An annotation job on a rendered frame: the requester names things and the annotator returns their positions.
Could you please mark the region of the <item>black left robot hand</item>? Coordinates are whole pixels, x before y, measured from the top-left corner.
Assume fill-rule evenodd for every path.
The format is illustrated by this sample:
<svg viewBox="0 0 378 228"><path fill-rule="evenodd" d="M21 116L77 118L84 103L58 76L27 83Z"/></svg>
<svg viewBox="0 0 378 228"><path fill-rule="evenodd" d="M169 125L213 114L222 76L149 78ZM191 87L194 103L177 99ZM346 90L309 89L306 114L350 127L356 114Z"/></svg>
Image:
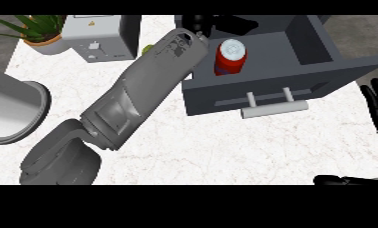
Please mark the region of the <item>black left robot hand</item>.
<svg viewBox="0 0 378 228"><path fill-rule="evenodd" d="M182 27L194 33L201 32L205 37L213 29L244 36L259 27L259 23L234 15L183 15Z"/></svg>

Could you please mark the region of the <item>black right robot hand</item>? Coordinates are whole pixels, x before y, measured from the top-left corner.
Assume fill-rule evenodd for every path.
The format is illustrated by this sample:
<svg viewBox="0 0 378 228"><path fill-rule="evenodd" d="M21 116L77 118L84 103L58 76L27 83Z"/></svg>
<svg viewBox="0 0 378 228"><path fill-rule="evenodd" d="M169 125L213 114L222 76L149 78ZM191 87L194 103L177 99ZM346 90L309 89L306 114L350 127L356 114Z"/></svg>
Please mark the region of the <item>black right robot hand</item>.
<svg viewBox="0 0 378 228"><path fill-rule="evenodd" d="M378 133L378 78L371 79L371 85L360 86L360 92L366 100L369 115ZM378 178L338 177L335 175L316 175L315 185L369 185L378 186Z"/></svg>

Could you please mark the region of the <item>red can with white top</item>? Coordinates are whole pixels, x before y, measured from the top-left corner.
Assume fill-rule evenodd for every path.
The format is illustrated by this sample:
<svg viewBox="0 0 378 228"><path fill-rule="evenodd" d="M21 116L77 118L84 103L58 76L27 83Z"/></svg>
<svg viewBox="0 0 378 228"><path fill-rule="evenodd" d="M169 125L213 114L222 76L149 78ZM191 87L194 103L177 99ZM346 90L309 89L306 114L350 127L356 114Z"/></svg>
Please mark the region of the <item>red can with white top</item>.
<svg viewBox="0 0 378 228"><path fill-rule="evenodd" d="M217 76L241 72L248 57L244 43L236 39L225 40L216 49L214 73Z"/></svg>

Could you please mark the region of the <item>dark grey drawer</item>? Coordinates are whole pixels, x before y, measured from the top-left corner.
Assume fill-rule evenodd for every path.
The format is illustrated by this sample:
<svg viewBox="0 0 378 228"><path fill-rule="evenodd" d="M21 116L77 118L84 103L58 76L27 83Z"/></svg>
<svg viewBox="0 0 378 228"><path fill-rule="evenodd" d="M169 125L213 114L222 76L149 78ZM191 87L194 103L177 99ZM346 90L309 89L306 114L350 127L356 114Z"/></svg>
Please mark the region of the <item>dark grey drawer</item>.
<svg viewBox="0 0 378 228"><path fill-rule="evenodd" d="M259 106L284 103L285 87L296 100L322 98L377 68L378 56L309 65L291 60L248 59L238 74L216 76L214 59L207 57L195 68L194 78L182 82L186 114L194 116L248 107L248 92Z"/></svg>
<svg viewBox="0 0 378 228"><path fill-rule="evenodd" d="M378 56L343 58L315 15L245 18L259 22L259 28L238 38L248 51L242 71L217 76L216 54L210 53L195 68L194 78L183 82L186 90L275 94L288 87L297 93L310 94L335 90L378 68Z"/></svg>

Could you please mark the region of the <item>dark grey drawer front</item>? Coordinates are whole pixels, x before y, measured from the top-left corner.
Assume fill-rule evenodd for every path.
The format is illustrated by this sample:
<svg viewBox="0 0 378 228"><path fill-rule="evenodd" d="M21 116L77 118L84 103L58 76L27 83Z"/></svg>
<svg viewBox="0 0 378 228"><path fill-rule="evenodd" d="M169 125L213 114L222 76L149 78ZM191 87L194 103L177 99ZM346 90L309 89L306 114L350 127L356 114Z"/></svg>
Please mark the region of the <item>dark grey drawer front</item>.
<svg viewBox="0 0 378 228"><path fill-rule="evenodd" d="M248 92L259 106L284 103L285 87L296 100L322 98L377 68L378 56L309 65L291 60L248 59L238 74L216 76L214 59L207 57L195 68L194 78L182 82L186 114L194 116L248 107Z"/></svg>

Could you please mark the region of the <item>white and grey box appliance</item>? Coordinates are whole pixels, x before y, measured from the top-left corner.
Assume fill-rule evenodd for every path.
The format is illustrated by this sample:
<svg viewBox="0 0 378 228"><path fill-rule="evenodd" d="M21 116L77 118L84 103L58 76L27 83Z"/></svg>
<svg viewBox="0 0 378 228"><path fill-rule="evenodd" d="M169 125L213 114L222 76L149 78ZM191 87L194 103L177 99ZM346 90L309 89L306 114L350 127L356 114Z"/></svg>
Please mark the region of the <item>white and grey box appliance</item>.
<svg viewBox="0 0 378 228"><path fill-rule="evenodd" d="M62 39L89 63L135 60L140 15L68 15Z"/></svg>

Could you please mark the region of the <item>white pot with orange rim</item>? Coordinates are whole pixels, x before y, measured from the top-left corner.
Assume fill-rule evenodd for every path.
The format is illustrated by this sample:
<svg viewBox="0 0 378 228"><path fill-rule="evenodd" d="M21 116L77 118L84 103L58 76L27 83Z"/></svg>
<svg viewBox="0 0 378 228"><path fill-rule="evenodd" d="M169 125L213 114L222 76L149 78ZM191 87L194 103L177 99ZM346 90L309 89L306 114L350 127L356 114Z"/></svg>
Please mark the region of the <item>white pot with orange rim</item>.
<svg viewBox="0 0 378 228"><path fill-rule="evenodd" d="M24 43L43 55L56 55L70 49L70 46L62 39L62 35L58 35L45 42L36 43L25 40Z"/></svg>

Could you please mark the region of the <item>green leafy plant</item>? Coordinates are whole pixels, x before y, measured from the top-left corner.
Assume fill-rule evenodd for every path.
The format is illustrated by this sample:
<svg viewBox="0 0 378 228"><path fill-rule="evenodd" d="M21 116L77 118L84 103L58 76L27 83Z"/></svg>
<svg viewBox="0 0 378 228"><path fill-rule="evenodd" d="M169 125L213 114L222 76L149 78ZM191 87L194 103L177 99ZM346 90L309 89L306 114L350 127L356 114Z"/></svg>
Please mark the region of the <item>green leafy plant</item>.
<svg viewBox="0 0 378 228"><path fill-rule="evenodd" d="M0 25L16 32L16 35L8 34L8 37L39 44L61 35L67 20L65 15L16 15L15 18L22 23L21 26L0 19Z"/></svg>

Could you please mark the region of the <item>round grey container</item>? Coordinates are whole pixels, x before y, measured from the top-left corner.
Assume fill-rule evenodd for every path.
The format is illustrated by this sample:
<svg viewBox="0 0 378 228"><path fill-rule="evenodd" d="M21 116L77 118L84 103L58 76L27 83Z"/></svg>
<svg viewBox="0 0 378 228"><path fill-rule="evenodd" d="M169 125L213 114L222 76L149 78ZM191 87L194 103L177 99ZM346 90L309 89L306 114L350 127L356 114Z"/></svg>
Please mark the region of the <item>round grey container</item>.
<svg viewBox="0 0 378 228"><path fill-rule="evenodd" d="M40 126L52 104L47 87L0 73L0 145L22 140Z"/></svg>

